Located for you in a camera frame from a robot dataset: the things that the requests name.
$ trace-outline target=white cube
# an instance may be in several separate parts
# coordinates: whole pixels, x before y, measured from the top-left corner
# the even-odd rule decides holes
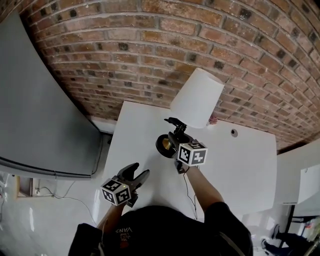
[[[200,166],[206,162],[208,148],[201,142],[181,143],[177,160],[187,166]]]
[[[104,198],[115,206],[131,199],[129,186],[111,178],[101,185],[101,190]]]

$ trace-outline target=lampshade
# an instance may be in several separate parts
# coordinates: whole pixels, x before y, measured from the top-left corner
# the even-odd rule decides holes
[[[224,88],[219,78],[196,68],[173,99],[170,109],[183,123],[204,128]]]

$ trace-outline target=lamp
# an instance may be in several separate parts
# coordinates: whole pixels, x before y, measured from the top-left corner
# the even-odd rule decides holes
[[[193,128],[206,127],[224,88],[222,81],[209,72],[196,68],[173,99],[171,112]]]
[[[187,125],[198,129],[207,125],[223,88],[221,80],[213,74],[201,68],[194,70],[170,105],[171,112],[177,118],[165,119],[176,129],[173,133],[160,135],[156,140],[155,146],[161,155],[174,158],[179,144],[195,141],[184,133]]]

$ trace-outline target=tiled floor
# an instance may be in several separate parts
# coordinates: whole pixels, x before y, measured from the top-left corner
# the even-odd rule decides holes
[[[103,183],[102,172],[90,181],[76,181],[67,194],[83,201],[97,223],[110,207],[100,202],[99,187]],[[77,225],[95,225],[87,208],[79,201],[51,197],[13,199],[16,179],[11,175],[4,189],[5,202],[0,223],[0,250],[7,256],[66,256],[73,240]],[[72,181],[41,180],[52,192],[63,196]],[[285,227],[288,206],[275,205],[272,209],[237,216],[251,231],[254,255],[262,256],[262,238],[270,236],[275,224]]]

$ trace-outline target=person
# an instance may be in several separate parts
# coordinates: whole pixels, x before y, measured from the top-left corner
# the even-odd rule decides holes
[[[125,204],[112,205],[97,227],[79,224],[69,256],[115,253],[206,253],[217,256],[252,256],[248,229],[233,215],[221,194],[201,171],[184,166],[204,223],[165,206],[147,206],[122,216]]]
[[[266,239],[261,241],[261,247],[263,250],[267,250],[269,253],[275,256],[304,256],[305,253],[313,247],[314,243],[308,241],[303,236],[293,234],[293,233],[281,233],[279,232],[279,225],[274,227],[271,239],[280,239],[285,242],[288,247],[279,248],[271,245]],[[309,256],[319,256],[320,247],[317,246]]]

